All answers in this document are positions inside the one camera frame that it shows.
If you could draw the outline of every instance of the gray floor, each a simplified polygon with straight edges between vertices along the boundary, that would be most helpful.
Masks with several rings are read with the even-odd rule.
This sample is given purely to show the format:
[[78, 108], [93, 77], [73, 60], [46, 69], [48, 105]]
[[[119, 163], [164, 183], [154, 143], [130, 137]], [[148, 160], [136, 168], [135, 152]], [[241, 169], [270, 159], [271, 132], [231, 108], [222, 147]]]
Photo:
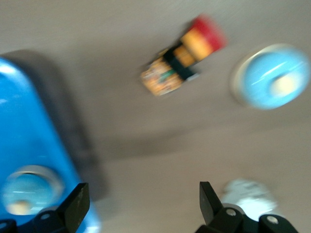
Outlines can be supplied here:
[[[239, 105], [228, 82], [260, 46], [286, 42], [311, 55], [310, 11], [309, 0], [3, 0], [0, 53], [34, 50], [62, 70], [101, 161], [104, 232], [194, 232], [204, 223], [199, 182], [221, 195], [239, 177], [265, 183], [308, 232], [311, 89], [258, 111]], [[198, 79], [152, 96], [139, 81], [143, 66], [201, 12], [228, 46], [198, 64]]]

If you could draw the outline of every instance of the white knob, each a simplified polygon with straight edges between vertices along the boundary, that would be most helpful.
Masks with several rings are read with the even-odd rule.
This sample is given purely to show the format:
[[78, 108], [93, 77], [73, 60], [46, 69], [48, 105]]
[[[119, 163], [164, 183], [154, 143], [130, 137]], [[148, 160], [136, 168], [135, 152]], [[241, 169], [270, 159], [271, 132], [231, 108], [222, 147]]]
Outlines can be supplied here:
[[294, 92], [300, 86], [301, 77], [297, 73], [288, 73], [276, 79], [271, 84], [271, 94], [284, 97]]

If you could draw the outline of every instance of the light blue lid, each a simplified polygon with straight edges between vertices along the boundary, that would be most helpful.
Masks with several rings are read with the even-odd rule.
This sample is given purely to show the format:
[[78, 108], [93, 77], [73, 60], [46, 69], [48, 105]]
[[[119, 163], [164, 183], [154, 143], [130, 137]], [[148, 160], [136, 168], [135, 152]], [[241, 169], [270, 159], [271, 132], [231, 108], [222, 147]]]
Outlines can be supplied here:
[[35, 174], [22, 174], [8, 180], [3, 189], [3, 204], [7, 209], [17, 205], [24, 206], [22, 212], [28, 215], [35, 215], [38, 211], [53, 204], [54, 190], [49, 182]]
[[[276, 47], [252, 58], [240, 79], [244, 101], [256, 108], [274, 109], [292, 101], [306, 89], [310, 65], [307, 56], [299, 50]], [[287, 91], [275, 92], [281, 85]]]

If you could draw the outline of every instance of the blue container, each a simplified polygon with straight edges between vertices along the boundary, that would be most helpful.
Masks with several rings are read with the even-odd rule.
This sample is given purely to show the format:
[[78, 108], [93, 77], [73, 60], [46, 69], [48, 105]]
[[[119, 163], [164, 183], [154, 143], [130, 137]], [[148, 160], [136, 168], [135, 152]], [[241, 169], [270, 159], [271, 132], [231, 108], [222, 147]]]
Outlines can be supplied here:
[[[62, 195], [51, 205], [59, 205], [80, 183], [79, 176], [69, 158], [30, 77], [12, 62], [0, 58], [0, 190], [1, 195], [14, 189], [8, 178], [21, 167], [37, 165], [53, 170], [64, 184]], [[49, 187], [37, 178], [35, 181], [50, 192]], [[0, 201], [0, 219], [12, 218], [18, 225], [31, 220], [34, 215], [17, 216], [5, 209]], [[78, 229], [82, 232], [98, 232], [101, 223], [91, 204], [90, 210]]]

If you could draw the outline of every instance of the white object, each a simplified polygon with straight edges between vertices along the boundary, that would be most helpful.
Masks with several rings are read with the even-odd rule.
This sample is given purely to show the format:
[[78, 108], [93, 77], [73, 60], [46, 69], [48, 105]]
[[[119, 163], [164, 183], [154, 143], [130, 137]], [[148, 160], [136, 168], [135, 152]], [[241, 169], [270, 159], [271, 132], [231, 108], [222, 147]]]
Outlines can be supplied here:
[[277, 202], [265, 185], [245, 179], [231, 181], [225, 188], [222, 203], [234, 204], [245, 214], [258, 221], [263, 214], [277, 214]]
[[275, 96], [286, 96], [298, 89], [301, 79], [298, 73], [288, 73], [271, 84], [271, 93]]

